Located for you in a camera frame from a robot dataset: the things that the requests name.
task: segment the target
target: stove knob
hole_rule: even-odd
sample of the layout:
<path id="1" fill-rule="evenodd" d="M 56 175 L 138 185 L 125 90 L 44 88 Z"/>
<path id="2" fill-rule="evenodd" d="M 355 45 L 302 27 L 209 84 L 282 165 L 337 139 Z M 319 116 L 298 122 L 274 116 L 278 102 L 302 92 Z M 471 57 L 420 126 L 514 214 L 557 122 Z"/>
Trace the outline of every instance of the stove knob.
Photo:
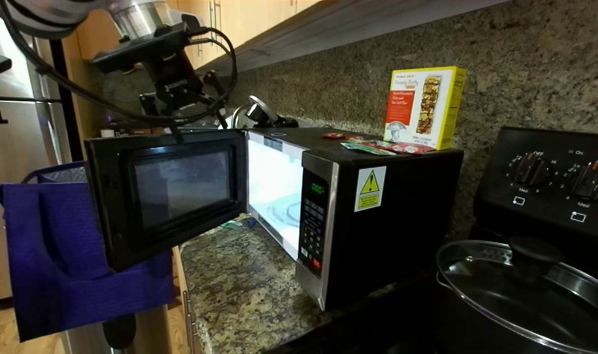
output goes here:
<path id="1" fill-rule="evenodd" d="M 571 175 L 571 194 L 579 200 L 598 200 L 598 159 L 577 167 Z"/>
<path id="2" fill-rule="evenodd" d="M 551 179 L 551 167 L 544 153 L 528 151 L 510 163 L 510 179 L 518 187 L 540 187 Z"/>

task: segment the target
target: stainless steel refrigerator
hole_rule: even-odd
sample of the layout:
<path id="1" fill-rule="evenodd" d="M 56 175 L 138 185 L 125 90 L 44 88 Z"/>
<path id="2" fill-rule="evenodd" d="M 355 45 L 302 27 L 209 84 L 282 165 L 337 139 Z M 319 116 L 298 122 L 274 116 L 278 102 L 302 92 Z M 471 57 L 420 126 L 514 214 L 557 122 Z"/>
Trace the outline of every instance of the stainless steel refrigerator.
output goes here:
<path id="1" fill-rule="evenodd" d="M 60 69 L 58 43 L 26 37 Z M 0 19 L 0 55 L 12 67 L 0 72 L 0 183 L 18 183 L 30 171 L 79 157 L 71 100 L 56 82 L 38 74 Z M 9 251 L 0 204 L 0 299 L 10 297 Z"/>

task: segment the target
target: pot lid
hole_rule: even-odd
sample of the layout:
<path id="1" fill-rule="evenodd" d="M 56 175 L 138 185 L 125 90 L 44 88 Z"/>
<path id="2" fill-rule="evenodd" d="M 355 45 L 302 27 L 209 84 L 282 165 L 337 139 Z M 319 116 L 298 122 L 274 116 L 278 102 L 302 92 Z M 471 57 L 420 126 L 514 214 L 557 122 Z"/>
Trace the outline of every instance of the pot lid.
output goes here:
<path id="1" fill-rule="evenodd" d="M 598 352 L 598 279 L 534 242 L 449 242 L 437 251 L 439 281 L 524 338 L 561 352 Z"/>

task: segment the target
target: box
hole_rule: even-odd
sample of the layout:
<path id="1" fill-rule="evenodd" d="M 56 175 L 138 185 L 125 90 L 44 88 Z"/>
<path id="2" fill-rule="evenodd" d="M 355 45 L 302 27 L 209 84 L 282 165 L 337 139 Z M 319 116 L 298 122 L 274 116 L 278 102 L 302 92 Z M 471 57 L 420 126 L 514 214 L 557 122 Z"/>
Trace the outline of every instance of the box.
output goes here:
<path id="1" fill-rule="evenodd" d="M 384 139 L 433 149 L 453 147 L 467 71 L 461 67 L 396 69 Z"/>

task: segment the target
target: granite backsplash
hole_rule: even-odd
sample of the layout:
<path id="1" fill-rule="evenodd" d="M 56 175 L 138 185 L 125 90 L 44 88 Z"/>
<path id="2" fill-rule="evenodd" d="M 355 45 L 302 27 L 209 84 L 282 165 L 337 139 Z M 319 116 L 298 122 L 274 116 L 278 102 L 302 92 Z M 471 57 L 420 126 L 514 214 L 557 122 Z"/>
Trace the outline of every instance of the granite backsplash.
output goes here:
<path id="1" fill-rule="evenodd" d="M 382 133 L 392 69 L 439 65 L 471 72 L 457 124 L 467 159 L 451 232 L 463 238 L 500 126 L 598 131 L 598 0 L 510 0 L 247 71 L 231 106 L 256 94 L 284 116 Z M 132 92 L 123 84 L 140 90 L 111 74 L 105 94 Z"/>

